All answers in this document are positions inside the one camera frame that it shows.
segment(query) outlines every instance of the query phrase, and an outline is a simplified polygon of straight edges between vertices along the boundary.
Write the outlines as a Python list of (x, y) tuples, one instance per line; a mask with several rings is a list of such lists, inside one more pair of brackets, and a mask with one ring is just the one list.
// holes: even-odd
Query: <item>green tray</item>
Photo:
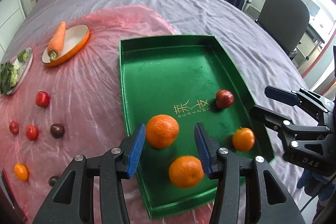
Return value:
[[(231, 135), (248, 127), (256, 135), (253, 149), (239, 156), (262, 155), (273, 159), (265, 127), (249, 118), (255, 103), (232, 60), (214, 36), (174, 35), (120, 41), (120, 78), (127, 135), (138, 123), (158, 114), (174, 117), (180, 133), (168, 148), (155, 149), (145, 142), (137, 179), (150, 218), (176, 215), (215, 198), (217, 180), (206, 176), (189, 189), (175, 187), (168, 167), (182, 155), (198, 158), (194, 126), (202, 122), (209, 136), (234, 151)], [(223, 111), (214, 107), (215, 94), (228, 89), (234, 104)]]

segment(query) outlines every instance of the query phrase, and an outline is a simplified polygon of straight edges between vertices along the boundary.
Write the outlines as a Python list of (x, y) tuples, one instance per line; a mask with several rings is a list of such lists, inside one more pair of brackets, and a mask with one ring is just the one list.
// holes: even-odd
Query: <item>pink plastic sheet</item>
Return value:
[[(71, 60), (46, 67), (42, 53), (55, 31), (51, 27), (36, 40), (27, 40), (17, 52), (33, 49), (33, 63), (27, 77), (12, 96), (0, 96), (0, 165), (21, 209), (32, 223), (51, 187), (48, 179), (60, 176), (78, 154), (87, 158), (102, 155), (118, 146), (125, 136), (119, 84), (119, 40), (132, 37), (176, 34), (177, 31), (153, 10), (141, 6), (106, 8), (67, 22), (67, 28), (86, 24), (90, 38)], [(47, 108), (35, 104), (38, 91), (50, 95)], [(19, 123), (17, 136), (9, 132), (11, 121)], [(65, 135), (54, 139), (50, 126), (61, 123)], [(39, 131), (35, 142), (26, 138), (24, 128), (34, 124)], [(19, 181), (14, 165), (23, 163), (28, 182)], [(212, 204), (166, 219), (150, 220), (142, 202), (137, 180), (123, 181), (131, 223), (209, 223)], [(95, 223), (101, 223), (99, 183), (94, 188)]]

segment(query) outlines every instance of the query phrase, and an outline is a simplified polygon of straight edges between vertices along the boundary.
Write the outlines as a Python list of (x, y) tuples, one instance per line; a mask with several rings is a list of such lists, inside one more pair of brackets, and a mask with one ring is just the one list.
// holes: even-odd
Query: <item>tomato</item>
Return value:
[(50, 103), (50, 97), (45, 91), (39, 91), (36, 94), (35, 102), (40, 107), (47, 107)]
[(17, 122), (10, 122), (10, 124), (9, 124), (9, 131), (13, 135), (17, 135), (19, 133), (19, 124)]
[(52, 187), (56, 184), (57, 180), (59, 179), (58, 176), (52, 176), (48, 180), (48, 184)]
[(33, 125), (26, 126), (26, 136), (28, 140), (36, 141), (38, 135), (39, 134), (35, 126)]
[(60, 123), (55, 123), (50, 127), (50, 133), (55, 139), (62, 138), (64, 135), (64, 126)]
[(240, 152), (246, 152), (252, 149), (255, 143), (255, 136), (251, 129), (241, 128), (236, 130), (232, 136), (234, 148)]
[(216, 93), (216, 106), (220, 109), (230, 107), (235, 101), (235, 97), (229, 90), (219, 90)]
[(28, 170), (23, 164), (17, 163), (14, 166), (14, 173), (19, 180), (21, 181), (28, 180)]

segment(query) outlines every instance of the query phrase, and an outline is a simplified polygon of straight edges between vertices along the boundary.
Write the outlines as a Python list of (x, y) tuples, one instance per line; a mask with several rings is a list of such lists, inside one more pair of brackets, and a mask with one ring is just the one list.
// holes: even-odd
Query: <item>small orange tomato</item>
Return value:
[(236, 130), (232, 136), (234, 148), (240, 152), (246, 152), (252, 149), (255, 143), (255, 136), (251, 129), (241, 128)]
[(14, 167), (14, 173), (21, 181), (28, 180), (28, 170), (22, 163), (17, 163)]

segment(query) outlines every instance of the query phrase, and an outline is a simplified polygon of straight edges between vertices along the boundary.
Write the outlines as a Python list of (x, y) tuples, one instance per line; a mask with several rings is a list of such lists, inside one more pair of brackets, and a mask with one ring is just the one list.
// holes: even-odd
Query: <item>orange oval dish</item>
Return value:
[(59, 58), (50, 62), (47, 48), (43, 52), (42, 62), (48, 67), (55, 67), (67, 62), (75, 56), (88, 41), (90, 30), (87, 25), (76, 25), (66, 30), (64, 48)]

